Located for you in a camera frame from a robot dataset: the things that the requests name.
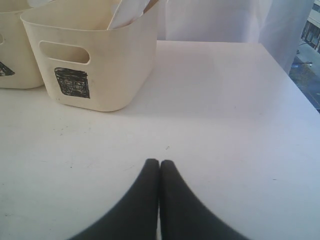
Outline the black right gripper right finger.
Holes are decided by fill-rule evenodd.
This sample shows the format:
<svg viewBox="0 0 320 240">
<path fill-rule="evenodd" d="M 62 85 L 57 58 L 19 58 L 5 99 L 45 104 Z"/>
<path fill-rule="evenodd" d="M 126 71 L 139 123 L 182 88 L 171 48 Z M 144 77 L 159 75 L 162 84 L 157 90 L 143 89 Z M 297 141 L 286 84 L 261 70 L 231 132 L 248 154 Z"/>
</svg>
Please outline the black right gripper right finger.
<svg viewBox="0 0 320 240">
<path fill-rule="evenodd" d="M 160 165 L 159 218 L 163 240 L 245 240 L 191 191 L 175 163 Z"/>
</svg>

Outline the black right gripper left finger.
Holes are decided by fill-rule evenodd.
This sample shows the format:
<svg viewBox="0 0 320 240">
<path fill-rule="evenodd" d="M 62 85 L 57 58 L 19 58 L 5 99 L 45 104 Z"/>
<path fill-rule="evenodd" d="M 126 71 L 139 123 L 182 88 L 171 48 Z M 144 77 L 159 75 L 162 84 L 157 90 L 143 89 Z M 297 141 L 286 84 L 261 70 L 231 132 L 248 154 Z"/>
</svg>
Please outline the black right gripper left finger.
<svg viewBox="0 0 320 240">
<path fill-rule="evenodd" d="M 157 238 L 160 163 L 147 159 L 125 195 L 99 220 L 72 240 L 155 240 Z"/>
</svg>

